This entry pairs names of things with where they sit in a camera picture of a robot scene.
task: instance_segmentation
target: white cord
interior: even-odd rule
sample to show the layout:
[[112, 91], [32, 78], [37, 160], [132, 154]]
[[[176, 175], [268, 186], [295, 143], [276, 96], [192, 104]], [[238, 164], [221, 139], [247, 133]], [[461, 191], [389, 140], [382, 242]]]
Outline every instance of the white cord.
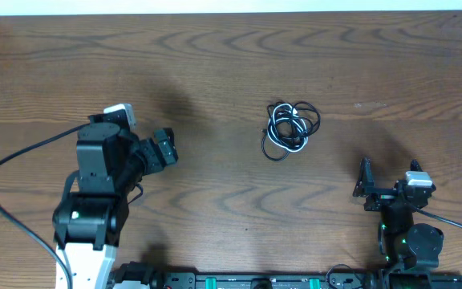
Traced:
[[300, 136], [300, 138], [302, 139], [302, 143], [300, 145], [298, 145], [297, 149], [289, 149], [287, 148], [285, 145], [282, 144], [281, 140], [279, 140], [279, 138], [277, 137], [277, 135], [274, 133], [274, 127], [276, 125], [278, 125], [278, 123], [280, 123], [282, 120], [288, 120], [289, 118], [287, 117], [282, 117], [280, 119], [276, 119], [276, 111], [278, 110], [278, 108], [281, 108], [281, 107], [288, 107], [289, 109], [285, 109], [285, 112], [289, 113], [292, 115], [293, 118], [295, 118], [296, 120], [294, 120], [294, 124], [295, 124], [295, 128], [299, 131], [299, 132], [304, 132], [307, 130], [307, 127], [306, 127], [306, 122], [304, 122], [303, 119], [301, 119], [299, 116], [298, 116], [298, 112], [295, 108], [293, 108], [291, 106], [291, 104], [279, 104], [277, 107], [274, 108], [274, 111], [272, 112], [272, 116], [270, 117], [269, 119], [269, 123], [267, 124], [267, 128], [270, 128], [270, 133], [267, 133], [267, 135], [269, 136], [270, 140], [276, 144], [278, 147], [281, 147], [291, 153], [296, 153], [296, 152], [299, 152], [300, 150], [304, 149], [304, 146], [306, 146], [306, 144], [308, 143], [308, 136]]

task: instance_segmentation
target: wooden tabletop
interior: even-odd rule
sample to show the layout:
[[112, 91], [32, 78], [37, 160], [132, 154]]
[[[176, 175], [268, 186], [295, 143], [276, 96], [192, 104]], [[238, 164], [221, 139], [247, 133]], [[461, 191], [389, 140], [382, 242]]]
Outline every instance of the wooden tabletop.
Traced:
[[[322, 113], [280, 163], [260, 149], [277, 100]], [[386, 186], [418, 159], [437, 186], [426, 210], [462, 222], [462, 12], [0, 17], [0, 159], [122, 102], [140, 137], [172, 127], [180, 160], [142, 182], [116, 267], [379, 268], [380, 216], [352, 197], [362, 157]], [[51, 245], [75, 141], [0, 168], [0, 202]], [[462, 274], [462, 230], [415, 221], [444, 232], [438, 271]], [[54, 282], [0, 216], [0, 287]]]

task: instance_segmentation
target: green tape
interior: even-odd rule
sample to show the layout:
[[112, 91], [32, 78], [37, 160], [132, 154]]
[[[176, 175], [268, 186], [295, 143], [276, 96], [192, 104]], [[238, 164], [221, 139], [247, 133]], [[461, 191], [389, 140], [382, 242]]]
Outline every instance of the green tape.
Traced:
[[206, 278], [206, 289], [217, 289], [217, 279]]
[[320, 279], [310, 279], [310, 289], [320, 289]]

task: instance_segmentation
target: cable bundle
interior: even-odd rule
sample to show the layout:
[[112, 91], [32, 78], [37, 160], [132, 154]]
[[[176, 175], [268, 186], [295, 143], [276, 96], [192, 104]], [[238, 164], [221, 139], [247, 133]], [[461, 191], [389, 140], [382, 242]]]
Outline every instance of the cable bundle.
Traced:
[[[308, 143], [308, 138], [318, 131], [320, 128], [320, 113], [313, 105], [306, 101], [300, 101], [296, 104], [285, 102], [277, 102], [266, 107], [269, 113], [269, 123], [267, 129], [263, 130], [265, 135], [261, 141], [261, 150], [265, 157], [271, 161], [282, 161], [288, 157], [290, 153], [296, 153], [304, 149]], [[316, 115], [316, 121], [313, 122], [310, 118], [300, 116], [299, 112], [306, 111]], [[288, 135], [282, 135], [278, 131], [280, 124], [288, 124], [291, 127], [291, 132]], [[285, 149], [285, 155], [279, 158], [269, 156], [265, 151], [265, 139], [270, 140], [280, 148]]]

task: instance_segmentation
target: white wall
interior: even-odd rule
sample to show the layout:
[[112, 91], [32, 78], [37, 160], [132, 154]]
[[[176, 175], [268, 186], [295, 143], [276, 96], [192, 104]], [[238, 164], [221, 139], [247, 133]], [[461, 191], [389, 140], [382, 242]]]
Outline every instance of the white wall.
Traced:
[[365, 10], [462, 10], [462, 0], [0, 0], [0, 16]]

